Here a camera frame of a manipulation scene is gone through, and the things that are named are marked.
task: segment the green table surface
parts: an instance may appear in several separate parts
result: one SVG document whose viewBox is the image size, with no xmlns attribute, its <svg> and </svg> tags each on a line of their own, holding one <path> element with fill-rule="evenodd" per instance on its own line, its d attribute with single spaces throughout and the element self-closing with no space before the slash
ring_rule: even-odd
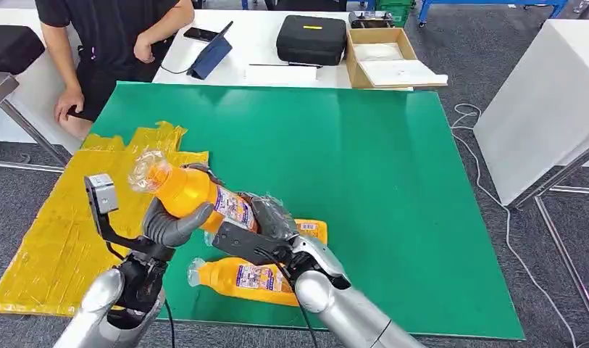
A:
<svg viewBox="0 0 589 348">
<path fill-rule="evenodd" d="M 187 128 L 180 149 L 210 151 L 230 190 L 326 221 L 351 281 L 408 332 L 524 338 L 435 92 L 120 83 L 91 131 L 127 142 L 159 120 Z M 223 256 L 200 231 L 177 249 L 176 320 L 304 327 L 298 308 L 188 285 L 193 258 Z"/>
</svg>

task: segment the plastic bottle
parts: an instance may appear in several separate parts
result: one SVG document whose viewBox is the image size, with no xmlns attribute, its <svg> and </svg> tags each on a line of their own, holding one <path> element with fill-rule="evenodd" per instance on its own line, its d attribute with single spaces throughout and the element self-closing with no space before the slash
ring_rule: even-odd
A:
<svg viewBox="0 0 589 348">
<path fill-rule="evenodd" d="M 208 286 L 225 296 L 298 306 L 296 295 L 277 266 L 255 266 L 238 257 L 215 262 L 194 259 L 188 269 L 188 283 Z"/>
<path fill-rule="evenodd" d="M 203 202 L 213 203 L 214 211 L 201 226 L 209 233 L 216 233 L 226 218 L 257 231 L 254 214 L 244 199 L 211 181 L 202 170 L 170 165 L 160 151 L 145 151 L 136 160 L 128 182 L 134 191 L 154 194 L 178 218 L 192 213 Z"/>
<path fill-rule="evenodd" d="M 328 245 L 328 224 L 324 221 L 294 219 L 296 229 L 302 236 L 312 236 Z"/>
</svg>

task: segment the black bag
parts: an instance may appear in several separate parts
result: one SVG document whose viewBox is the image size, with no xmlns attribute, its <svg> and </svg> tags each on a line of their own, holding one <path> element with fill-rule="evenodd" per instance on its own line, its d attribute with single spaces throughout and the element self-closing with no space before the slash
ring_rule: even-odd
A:
<svg viewBox="0 0 589 348">
<path fill-rule="evenodd" d="M 277 35 L 277 55 L 286 62 L 338 65 L 346 47 L 346 22 L 289 15 Z"/>
<path fill-rule="evenodd" d="M 44 52 L 44 45 L 28 27 L 0 25 L 0 71 L 23 73 Z"/>
</svg>

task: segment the white cable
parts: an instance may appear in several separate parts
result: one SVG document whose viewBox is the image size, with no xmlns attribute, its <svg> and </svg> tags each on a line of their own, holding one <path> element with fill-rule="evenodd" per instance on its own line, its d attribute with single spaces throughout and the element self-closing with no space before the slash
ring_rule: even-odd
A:
<svg viewBox="0 0 589 348">
<path fill-rule="evenodd" d="M 459 107 L 471 107 L 471 108 L 475 109 L 476 112 L 468 112 L 468 113 L 467 112 L 462 112 L 462 111 L 459 110 Z M 454 129 L 467 129 L 467 130 L 472 130 L 473 128 L 464 127 L 464 126 L 456 126 L 456 124 L 458 122 L 460 122 L 461 120 L 463 120 L 464 118 L 466 118 L 467 116 L 480 116 L 482 114 L 482 110 L 480 110 L 479 107 L 476 107 L 473 104 L 467 104 L 467 103 L 461 103 L 461 104 L 455 105 L 454 106 L 454 111 L 458 112 L 462 116 L 458 120 L 456 120 L 454 123 L 452 123 L 452 125 L 450 126 L 450 129 L 451 130 L 454 130 Z M 533 277 L 533 274 L 531 273 L 531 271 L 529 270 L 529 268 L 525 264 L 525 261 L 522 260 L 522 258 L 520 257 L 520 255 L 518 255 L 518 253 L 516 252 L 516 250 L 514 250 L 514 248 L 512 248 L 511 247 L 511 244 L 509 243 L 509 223 L 510 223 L 510 219 L 511 219 L 511 213 L 510 213 L 510 211 L 505 206 L 503 206 L 497 200 L 497 198 L 495 198 L 492 194 L 490 194 L 490 192 L 488 190 L 486 190 L 486 188 L 482 187 L 482 185 L 480 184 L 480 177 L 481 177 L 480 161 L 475 156 L 475 154 L 473 153 L 473 151 L 471 150 L 471 148 L 469 147 L 469 145 L 467 145 L 467 143 L 463 139 L 459 138 L 456 134 L 454 134 L 454 132 L 452 132 L 452 136 L 454 138 L 458 139 L 465 146 L 465 148 L 467 148 L 467 151 L 469 151 L 469 153 L 473 156 L 473 158 L 475 160 L 475 167 L 477 168 L 477 177 L 475 179 L 475 184 L 477 185 L 477 187 L 479 187 L 480 190 L 484 191 L 484 193 L 486 193 L 493 201 L 495 201 L 495 203 L 498 204 L 499 207 L 501 207 L 501 209 L 505 210 L 505 212 L 507 214 L 507 219 L 506 219 L 506 244 L 507 244 L 507 247 L 509 248 L 509 250 L 511 251 L 511 253 L 514 254 L 514 256 L 518 259 L 518 261 L 520 261 L 520 264 L 522 265 L 522 267 L 525 269 L 525 271 L 529 275 L 529 278 L 531 278 L 531 281 L 533 282 L 533 284 L 542 292 L 542 294 L 544 294 L 544 296 L 546 297 L 546 299 L 548 299 L 548 302 L 550 302 L 550 305 L 552 306 L 552 308 L 554 308 L 554 311 L 559 316 L 559 318 L 561 318 L 561 321 L 563 322 L 563 324 L 565 325 L 565 327 L 569 331 L 569 335 L 572 337 L 572 344 L 573 344 L 574 348 L 577 348 L 576 338 L 574 336 L 574 331 L 572 331 L 572 328 L 569 327 L 569 324 L 567 323 L 567 320 L 565 320 L 565 317 L 561 314 L 561 311 L 559 311 L 559 308 L 556 306 L 556 304 L 554 303 L 554 301 L 552 300 L 552 298 L 550 297 L 550 295 L 548 294 L 548 292 L 546 292 L 546 290 L 544 290 L 540 286 L 540 284 L 535 280 L 535 277 Z"/>
</svg>

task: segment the person's arm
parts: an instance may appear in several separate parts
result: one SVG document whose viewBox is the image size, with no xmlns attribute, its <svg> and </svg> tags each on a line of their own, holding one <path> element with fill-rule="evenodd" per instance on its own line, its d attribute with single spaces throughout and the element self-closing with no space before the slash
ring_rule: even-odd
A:
<svg viewBox="0 0 589 348">
<path fill-rule="evenodd" d="M 66 28 L 51 27 L 50 25 L 41 23 L 41 29 L 46 42 L 46 48 L 49 50 L 49 54 L 55 62 L 57 71 L 59 71 L 62 79 L 64 79 L 66 88 L 80 90 Z"/>
<path fill-rule="evenodd" d="M 194 8 L 191 0 L 179 0 L 156 24 L 143 31 L 136 39 L 134 55 L 144 63 L 155 60 L 151 53 L 151 45 L 164 40 L 177 30 L 192 23 L 194 20 Z"/>
<path fill-rule="evenodd" d="M 59 96 L 54 109 L 55 120 L 59 122 L 68 118 L 68 109 L 73 105 L 76 106 L 76 112 L 83 111 L 84 98 L 75 72 L 75 62 L 72 60 L 66 27 L 51 27 L 41 23 L 41 29 L 46 48 L 66 85 L 66 89 Z"/>
</svg>

